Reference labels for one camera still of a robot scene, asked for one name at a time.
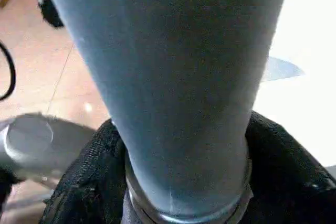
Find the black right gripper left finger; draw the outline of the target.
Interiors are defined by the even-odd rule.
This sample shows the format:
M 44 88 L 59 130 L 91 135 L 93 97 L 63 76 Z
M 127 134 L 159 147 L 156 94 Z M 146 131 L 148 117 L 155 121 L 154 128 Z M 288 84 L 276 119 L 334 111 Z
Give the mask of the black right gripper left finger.
M 125 145 L 106 120 L 68 167 L 48 200 L 40 223 L 120 223 Z

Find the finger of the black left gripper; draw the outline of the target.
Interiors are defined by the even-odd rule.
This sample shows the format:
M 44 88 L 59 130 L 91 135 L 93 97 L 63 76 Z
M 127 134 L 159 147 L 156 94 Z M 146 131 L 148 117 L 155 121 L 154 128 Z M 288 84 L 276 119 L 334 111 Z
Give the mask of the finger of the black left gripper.
M 52 0 L 37 0 L 37 5 L 45 22 L 47 22 L 53 28 L 64 27 L 64 24 L 60 19 Z

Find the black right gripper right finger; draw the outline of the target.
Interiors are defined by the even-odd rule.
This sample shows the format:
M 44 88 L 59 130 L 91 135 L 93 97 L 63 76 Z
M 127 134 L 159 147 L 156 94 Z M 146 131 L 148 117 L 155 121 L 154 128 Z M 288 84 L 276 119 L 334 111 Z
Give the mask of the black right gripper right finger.
M 244 223 L 335 223 L 335 178 L 281 125 L 252 112 Z

